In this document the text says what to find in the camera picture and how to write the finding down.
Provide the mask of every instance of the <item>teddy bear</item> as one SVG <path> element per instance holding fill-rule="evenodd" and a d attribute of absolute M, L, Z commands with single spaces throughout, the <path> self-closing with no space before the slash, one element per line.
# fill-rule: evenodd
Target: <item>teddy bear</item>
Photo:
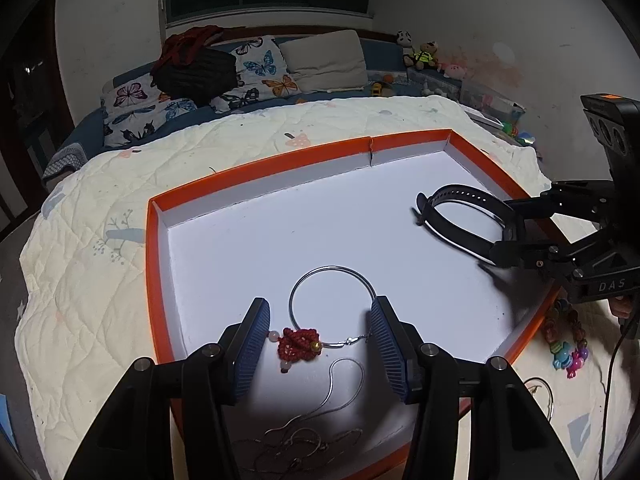
<path fill-rule="evenodd" d="M 402 47 L 402 62 L 404 62 L 404 66 L 414 66 L 415 49 L 411 44 L 411 35 L 406 30 L 398 30 L 396 43 Z"/>
<path fill-rule="evenodd" d="M 436 68 L 438 65 L 438 58 L 435 54 L 437 51 L 438 44 L 435 41 L 421 43 L 420 50 L 414 53 L 415 69 L 423 70 L 426 67 Z"/>

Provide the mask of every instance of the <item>black cable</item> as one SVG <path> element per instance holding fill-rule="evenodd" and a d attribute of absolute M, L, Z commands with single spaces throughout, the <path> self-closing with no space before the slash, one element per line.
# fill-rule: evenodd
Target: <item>black cable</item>
<path fill-rule="evenodd" d="M 600 457 L 598 458 L 598 475 L 600 480 L 602 480 L 602 462 L 604 460 L 604 443 L 607 433 L 607 412 L 609 411 L 609 393 L 611 392 L 611 376 L 613 375 L 613 362 L 616 359 L 616 354 L 618 353 L 618 349 L 622 342 L 624 341 L 626 334 L 629 332 L 631 327 L 636 324 L 638 320 L 638 316 L 640 316 L 640 308 L 636 308 L 636 312 L 629 323 L 622 330 L 622 334 L 620 335 L 620 339 L 616 343 L 616 346 L 613 349 L 613 353 L 611 354 L 611 361 L 609 362 L 609 376 L 607 377 L 607 391 L 604 394 L 604 413 L 602 415 L 602 439 L 600 441 Z"/>

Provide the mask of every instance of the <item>gray pillow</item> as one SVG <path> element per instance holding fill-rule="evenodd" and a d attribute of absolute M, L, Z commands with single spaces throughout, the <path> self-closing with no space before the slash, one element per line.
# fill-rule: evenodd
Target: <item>gray pillow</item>
<path fill-rule="evenodd" d="M 360 89 L 367 67 L 355 30 L 339 30 L 279 45 L 287 68 L 304 93 Z"/>

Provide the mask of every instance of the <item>silver hoop ring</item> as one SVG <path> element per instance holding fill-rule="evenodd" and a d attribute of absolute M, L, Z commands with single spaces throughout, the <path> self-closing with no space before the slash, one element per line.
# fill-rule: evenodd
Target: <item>silver hoop ring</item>
<path fill-rule="evenodd" d="M 350 269 L 349 267 L 328 265 L 328 266 L 318 267 L 317 269 L 310 270 L 308 273 L 306 273 L 304 276 L 302 276 L 302 278 L 298 280 L 298 282 L 291 289 L 291 294 L 289 295 L 289 317 L 291 318 L 291 323 L 293 324 L 296 330 L 300 330 L 300 325 L 296 321 L 296 317 L 293 314 L 293 296 L 295 295 L 296 290 L 298 290 L 298 287 L 300 286 L 300 284 L 304 282 L 309 276 L 313 276 L 314 274 L 317 274 L 318 272 L 323 272 L 324 270 L 337 270 L 338 272 L 344 272 L 346 274 L 349 274 L 350 276 L 353 276 L 365 286 L 365 288 L 367 289 L 367 292 L 371 296 L 371 303 L 373 303 L 376 299 L 376 291 L 373 290 L 373 286 L 367 281 L 367 279 L 362 274 L 360 274 L 359 272 L 356 272 L 353 269 Z M 358 341 L 360 341 L 360 339 L 366 339 L 367 337 L 368 335 L 359 335 L 357 337 L 348 337 L 344 341 L 340 341 L 338 343 L 322 342 L 322 346 L 324 348 L 342 348 L 343 346 L 357 343 Z"/>

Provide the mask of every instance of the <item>white quilt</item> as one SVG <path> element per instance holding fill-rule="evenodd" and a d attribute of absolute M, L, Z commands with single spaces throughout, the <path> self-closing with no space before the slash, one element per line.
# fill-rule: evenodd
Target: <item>white quilt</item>
<path fill-rule="evenodd" d="M 29 302 L 15 335 L 33 420 L 53 480 L 60 480 L 95 415 L 130 363 L 153 356 L 144 282 L 148 200 L 238 164 L 315 144 L 412 130 L 452 128 L 486 152 L 529 194 L 549 187 L 534 150 L 517 148 L 438 97 L 352 98 L 236 114 L 164 139 L 103 153 L 63 180 L 42 207 L 20 262 Z M 570 240 L 592 232 L 557 218 Z M 592 357 L 568 381 L 537 337 L 516 364 L 556 396 L 553 424 L 580 477 L 597 464 L 602 401 L 617 324 L 602 304 L 580 311 Z M 568 330 L 567 340 L 571 341 Z M 623 347 L 609 412 L 605 462 L 622 446 L 632 412 L 630 380 L 638 347 Z"/>

